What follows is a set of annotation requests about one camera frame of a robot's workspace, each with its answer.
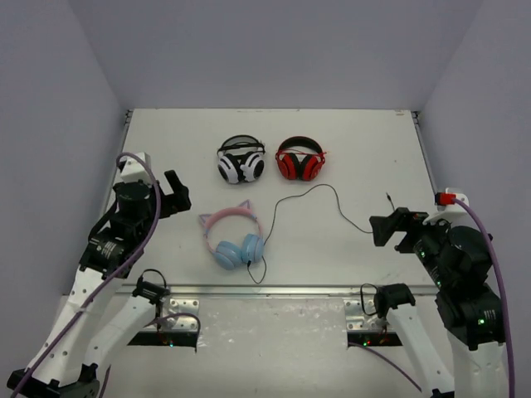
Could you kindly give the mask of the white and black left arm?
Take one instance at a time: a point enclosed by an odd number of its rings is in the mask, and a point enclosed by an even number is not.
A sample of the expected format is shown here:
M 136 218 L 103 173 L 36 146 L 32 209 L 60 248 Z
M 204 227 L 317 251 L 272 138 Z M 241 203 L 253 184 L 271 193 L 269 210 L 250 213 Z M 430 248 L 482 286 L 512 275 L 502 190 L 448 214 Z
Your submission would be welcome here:
M 165 321 L 169 289 L 138 279 L 125 305 L 99 325 L 115 293 L 153 235 L 154 221 L 187 211 L 188 188 L 175 171 L 164 173 L 172 193 L 150 181 L 114 185 L 111 208 L 90 231 L 70 295 L 39 353 L 7 380 L 14 396 L 94 397 L 115 357 L 147 326 Z

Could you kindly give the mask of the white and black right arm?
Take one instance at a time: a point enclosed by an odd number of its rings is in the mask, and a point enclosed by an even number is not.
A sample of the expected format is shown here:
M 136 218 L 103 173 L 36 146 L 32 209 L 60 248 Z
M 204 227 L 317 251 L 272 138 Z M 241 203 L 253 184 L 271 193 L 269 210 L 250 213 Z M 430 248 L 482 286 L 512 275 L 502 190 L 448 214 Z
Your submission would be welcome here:
M 406 284 L 377 286 L 373 315 L 397 333 L 425 397 L 495 397 L 502 356 L 508 346 L 502 301 L 486 283 L 493 265 L 490 238 L 440 216 L 398 207 L 389 216 L 370 216 L 373 243 L 384 246 L 404 233 L 395 250 L 414 254 L 435 283 L 436 309 L 451 345 L 448 371 L 423 327 Z

